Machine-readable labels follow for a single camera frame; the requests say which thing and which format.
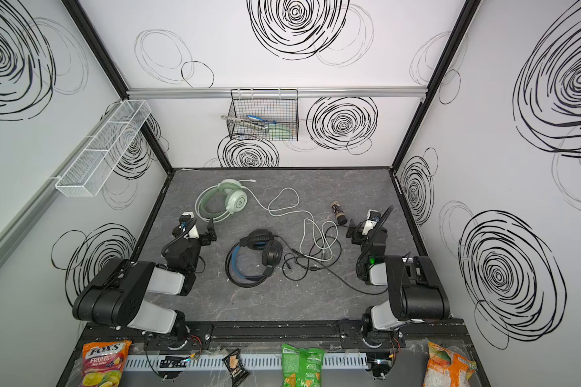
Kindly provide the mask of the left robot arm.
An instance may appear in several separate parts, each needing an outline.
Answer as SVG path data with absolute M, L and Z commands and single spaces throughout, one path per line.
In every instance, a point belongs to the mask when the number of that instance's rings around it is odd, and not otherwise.
M 187 296 L 197 279 L 201 248 L 217 240 L 213 220 L 199 232 L 192 212 L 179 217 L 174 238 L 161 250 L 164 264 L 112 258 L 82 290 L 72 307 L 77 320 L 129 327 L 183 342 L 190 335 L 185 314 L 145 301 L 148 293 Z

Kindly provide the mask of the black blue headphones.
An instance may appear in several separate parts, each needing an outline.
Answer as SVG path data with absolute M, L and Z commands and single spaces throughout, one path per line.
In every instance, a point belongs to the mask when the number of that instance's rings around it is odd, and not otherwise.
M 338 227 L 328 226 L 319 232 L 306 253 L 291 246 L 278 233 L 267 229 L 250 232 L 232 245 L 224 258 L 227 281 L 242 289 L 253 289 L 280 272 L 295 284 L 303 282 L 312 273 L 322 273 L 338 280 L 345 288 L 367 296 L 379 296 L 383 290 L 360 289 L 334 271 L 343 253 Z

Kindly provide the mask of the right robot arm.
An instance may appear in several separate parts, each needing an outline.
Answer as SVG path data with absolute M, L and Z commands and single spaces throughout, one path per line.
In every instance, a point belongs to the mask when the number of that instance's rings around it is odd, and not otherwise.
M 355 264 L 357 278 L 382 286 L 387 293 L 387 301 L 371 306 L 363 316 L 367 334 L 450 317 L 450 303 L 431 259 L 387 254 L 384 225 L 392 211 L 392 206 L 383 213 L 369 211 L 364 221 L 351 221 L 346 232 L 351 243 L 361 248 Z

